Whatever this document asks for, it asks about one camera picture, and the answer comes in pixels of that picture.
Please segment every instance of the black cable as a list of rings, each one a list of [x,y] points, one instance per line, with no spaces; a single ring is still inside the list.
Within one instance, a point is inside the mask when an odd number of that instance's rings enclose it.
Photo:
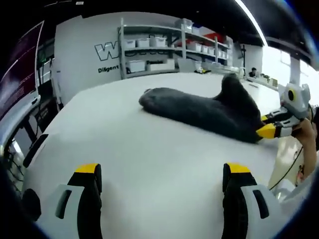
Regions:
[[[272,186],[271,189],[269,189],[269,190],[272,190],[274,187],[276,187],[276,186],[286,177],[286,175],[289,173],[289,171],[292,169],[292,167],[294,166],[295,162],[297,161],[297,159],[298,159],[298,157],[299,157],[301,151],[303,150],[303,148],[304,148],[304,147],[301,147],[301,149],[300,149],[300,151],[299,151],[297,157],[295,158],[295,160],[293,161],[293,163],[291,164],[291,166],[290,166],[290,168],[287,170],[287,172],[284,174],[284,176],[283,176],[274,186]]]
[[[8,171],[12,174],[12,176],[18,180],[19,182],[23,182],[23,180],[19,179],[14,173],[12,173],[12,171],[10,169],[8,169]]]
[[[22,176],[24,176],[24,174],[21,171],[20,166],[17,165],[17,163],[14,160],[11,160],[12,163],[14,163],[16,165],[16,167],[18,168],[18,170],[20,171],[20,173],[22,174]]]
[[[19,166],[19,165],[17,165],[17,163],[14,161],[14,159],[13,159],[13,157],[14,157],[14,154],[13,153],[11,153],[11,152],[8,152],[8,154],[9,154],[9,162],[12,162],[12,163],[14,163],[15,165],[16,165],[16,167],[18,168],[18,170],[20,171],[20,173],[22,174],[22,176],[24,176],[24,174],[22,173],[22,171],[21,171],[21,166]]]

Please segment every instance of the desk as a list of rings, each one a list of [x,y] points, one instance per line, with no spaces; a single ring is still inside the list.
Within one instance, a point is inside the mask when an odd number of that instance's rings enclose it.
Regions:
[[[49,137],[27,169],[25,188],[33,188],[43,202],[80,164],[97,162],[104,238],[221,238],[223,164],[245,164],[267,185],[277,147],[269,141],[241,143],[148,114],[138,99],[155,87],[212,97],[220,92],[222,77],[161,74],[80,92],[44,132]],[[279,106],[277,92],[243,85],[262,114]]]
[[[277,87],[272,86],[271,84],[267,83],[267,79],[266,78],[255,78],[255,77],[247,77],[248,81],[252,81],[254,83],[263,85],[268,87],[269,89],[272,89],[274,91],[278,91]]]

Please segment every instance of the poster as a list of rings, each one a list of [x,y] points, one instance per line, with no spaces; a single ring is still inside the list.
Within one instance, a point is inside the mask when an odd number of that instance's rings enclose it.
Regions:
[[[0,81],[0,120],[24,96],[36,90],[36,54],[43,22],[20,38],[13,49],[10,67]]]

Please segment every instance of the shelf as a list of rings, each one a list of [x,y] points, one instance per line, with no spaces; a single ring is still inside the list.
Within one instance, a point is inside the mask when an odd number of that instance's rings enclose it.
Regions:
[[[197,55],[202,55],[202,56],[207,56],[207,57],[216,57],[214,55],[210,55],[208,53],[203,53],[203,52],[200,52],[200,51],[194,51],[194,50],[186,50],[186,53],[192,53],[192,54],[197,54]]]
[[[185,32],[186,38],[191,38],[193,40],[197,40],[197,41],[205,41],[205,42],[209,42],[211,44],[215,44],[215,40],[214,39],[210,39],[207,38],[205,36],[200,36],[200,35],[196,35],[193,33],[189,33],[189,32]]]
[[[164,74],[164,73],[177,73],[177,72],[179,72],[178,69],[160,70],[160,71],[140,71],[140,72],[127,74],[126,78],[133,78],[133,77],[139,77],[139,76],[149,76],[149,75]]]
[[[215,44],[215,40],[214,39],[210,39],[208,37],[196,35],[196,34],[189,33],[189,32],[185,32],[185,34],[186,34],[186,38],[191,38],[191,39],[194,39],[194,40],[197,40],[197,41],[204,41],[204,42],[209,42],[211,44]],[[220,43],[220,42],[217,42],[217,44],[219,46],[223,46],[223,47],[229,49],[229,46],[227,46],[226,44],[223,44],[223,43]]]
[[[226,44],[223,44],[223,43],[220,43],[220,42],[218,42],[217,44],[218,44],[219,46],[225,47],[226,49],[230,49],[229,46],[226,45]]]
[[[129,51],[182,51],[181,47],[136,47],[125,49],[125,52]]]
[[[156,26],[156,25],[124,25],[124,34],[136,34],[136,33],[179,33],[181,29],[169,27],[169,26]]]
[[[206,57],[213,57],[213,58],[216,57],[215,55],[210,55],[208,53],[203,53],[203,52],[193,51],[193,50],[186,50],[186,53],[192,53],[192,54],[197,54],[197,55],[206,56]],[[223,58],[223,57],[218,57],[218,59],[227,60],[226,58]]]

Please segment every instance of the gray fabric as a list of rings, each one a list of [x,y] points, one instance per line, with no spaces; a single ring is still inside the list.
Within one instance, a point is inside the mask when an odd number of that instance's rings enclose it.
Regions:
[[[256,130],[263,126],[260,112],[236,74],[224,77],[222,91],[214,98],[155,88],[146,90],[139,103],[145,111],[157,116],[244,142],[260,140],[256,134]]]

